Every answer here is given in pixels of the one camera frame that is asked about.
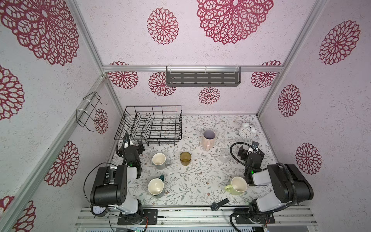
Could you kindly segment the teal mug cream inside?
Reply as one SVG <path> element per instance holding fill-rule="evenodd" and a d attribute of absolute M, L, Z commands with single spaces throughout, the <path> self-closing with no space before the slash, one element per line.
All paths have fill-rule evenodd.
<path fill-rule="evenodd" d="M 159 178 L 152 179 L 148 184 L 149 193 L 155 198 L 160 198 L 164 195 L 164 175 L 160 175 Z"/>

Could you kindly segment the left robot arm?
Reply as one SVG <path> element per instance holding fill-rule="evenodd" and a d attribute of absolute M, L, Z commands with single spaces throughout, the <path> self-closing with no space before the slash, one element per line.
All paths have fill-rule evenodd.
<path fill-rule="evenodd" d="M 97 217 L 107 215 L 110 209 L 120 212 L 119 218 L 126 223 L 139 224 L 144 220 L 140 200 L 128 195 L 128 181 L 139 179 L 142 174 L 140 155 L 145 150 L 143 143 L 134 145 L 126 132 L 122 147 L 116 147 L 116 154 L 123 159 L 121 165 L 106 163 L 96 166 L 97 173 L 87 201 L 91 212 Z"/>

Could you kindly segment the pink tall mug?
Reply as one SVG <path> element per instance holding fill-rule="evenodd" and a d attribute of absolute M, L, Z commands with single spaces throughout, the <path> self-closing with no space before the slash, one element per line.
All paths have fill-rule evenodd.
<path fill-rule="evenodd" d="M 202 147 L 205 149 L 205 151 L 209 151 L 215 141 L 216 134 L 213 130 L 205 130 L 202 135 Z"/>

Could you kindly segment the black wire dish rack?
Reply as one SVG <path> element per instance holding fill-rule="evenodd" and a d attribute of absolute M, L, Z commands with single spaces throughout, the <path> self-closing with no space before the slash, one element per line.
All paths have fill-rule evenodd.
<path fill-rule="evenodd" d="M 125 135 L 133 142 L 176 144 L 182 139 L 183 107 L 181 105 L 126 106 L 114 139 Z"/>

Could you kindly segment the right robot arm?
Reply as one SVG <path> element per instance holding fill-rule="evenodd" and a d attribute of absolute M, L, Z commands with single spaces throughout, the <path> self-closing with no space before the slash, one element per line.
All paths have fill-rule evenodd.
<path fill-rule="evenodd" d="M 245 167 L 243 175 L 247 185 L 272 186 L 270 193 L 249 203 L 247 214 L 251 218 L 269 216 L 313 199 L 314 190 L 296 165 L 278 162 L 261 168 L 265 153 L 259 149 L 258 142 L 251 145 L 234 143 L 230 147 L 230 154 Z"/>

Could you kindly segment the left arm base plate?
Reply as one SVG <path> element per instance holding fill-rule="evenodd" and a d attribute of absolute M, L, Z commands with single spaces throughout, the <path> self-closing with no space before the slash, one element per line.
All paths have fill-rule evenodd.
<path fill-rule="evenodd" d="M 137 213 L 124 215 L 120 213 L 118 218 L 118 225 L 156 225 L 158 218 L 157 209 L 139 210 Z"/>

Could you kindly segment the grey mug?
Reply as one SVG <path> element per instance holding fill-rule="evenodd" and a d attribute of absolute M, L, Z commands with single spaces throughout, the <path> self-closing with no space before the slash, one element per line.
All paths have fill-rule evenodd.
<path fill-rule="evenodd" d="M 152 163 L 154 166 L 159 169 L 163 170 L 166 167 L 169 167 L 172 163 L 170 160 L 167 159 L 166 155 L 163 153 L 157 153 L 152 157 Z"/>

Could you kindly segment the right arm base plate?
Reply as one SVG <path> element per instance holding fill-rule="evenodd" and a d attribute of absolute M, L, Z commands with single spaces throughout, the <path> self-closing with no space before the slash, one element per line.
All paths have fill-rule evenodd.
<path fill-rule="evenodd" d="M 275 218 L 273 214 L 247 215 L 247 208 L 234 209 L 237 224 L 274 224 Z"/>

